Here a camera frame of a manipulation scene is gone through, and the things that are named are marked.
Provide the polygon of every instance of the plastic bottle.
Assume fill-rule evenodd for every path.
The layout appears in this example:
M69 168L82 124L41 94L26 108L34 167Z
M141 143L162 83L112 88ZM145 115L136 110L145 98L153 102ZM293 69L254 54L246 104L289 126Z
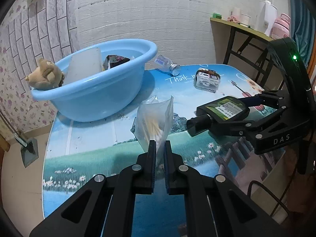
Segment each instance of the plastic bottle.
M157 69L163 72L168 72L172 76L177 76L180 74L180 65L177 63L173 63L172 60L165 56L158 55L155 59L155 63L159 65Z

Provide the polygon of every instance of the white brick wall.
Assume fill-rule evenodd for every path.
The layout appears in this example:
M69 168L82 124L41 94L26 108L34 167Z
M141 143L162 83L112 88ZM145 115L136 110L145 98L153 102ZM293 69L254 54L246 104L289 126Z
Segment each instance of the white brick wall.
M255 19L260 0L76 0L80 48L122 38L155 42L179 64L216 63L210 16L233 7Z

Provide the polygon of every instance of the teddy bear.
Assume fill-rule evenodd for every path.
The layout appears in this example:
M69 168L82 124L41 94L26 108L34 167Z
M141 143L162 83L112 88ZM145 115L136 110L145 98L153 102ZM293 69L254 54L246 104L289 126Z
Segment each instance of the teddy bear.
M25 77L28 84L38 90L47 91L63 84L65 75L54 62L40 58L37 67L31 74Z

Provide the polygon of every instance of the pink water bottle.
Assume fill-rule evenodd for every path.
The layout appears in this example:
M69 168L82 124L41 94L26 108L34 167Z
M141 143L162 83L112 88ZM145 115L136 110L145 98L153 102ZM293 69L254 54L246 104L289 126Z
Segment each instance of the pink water bottle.
M271 29L271 37L273 39L281 39L290 36L290 22L291 18L282 13L281 16L275 19Z

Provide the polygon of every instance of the cord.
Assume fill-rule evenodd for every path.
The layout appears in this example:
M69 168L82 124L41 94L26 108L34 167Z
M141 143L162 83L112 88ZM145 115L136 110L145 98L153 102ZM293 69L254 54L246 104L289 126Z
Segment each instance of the cord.
M312 142L313 136L314 136L314 127L312 128L311 136L309 137L309 140L308 140L308 147L309 147L309 145L310 145L311 142ZM282 199L284 198L286 192L287 192L288 189L290 188L290 185L291 185L291 183L292 183L292 181L293 181L293 179L294 179L294 176L295 176L295 173L296 173L296 170L297 170L297 165L298 165L298 163L296 162L296 165L295 165L295 168L294 168L294 170L293 170L293 172L292 172L290 181L288 182L288 185L286 186L284 192L282 193L280 200L282 200ZM273 216L273 214L274 214L274 212L277 210L278 206L279 206L279 204L276 204L276 206L274 207L274 209L273 209L273 211L271 212L270 216Z
M256 184L258 186L260 186L262 189L264 189L277 203L278 205L280 205L285 211L286 213L289 215L290 214L290 211L288 210L288 208L282 203L282 201L280 201L278 199L277 196L275 196L273 194L272 191L270 191L267 187L265 187L262 183L258 182L257 180L252 180L248 186L248 191L247 191L247 196L250 197L251 196L251 188L252 188L252 185L253 184Z

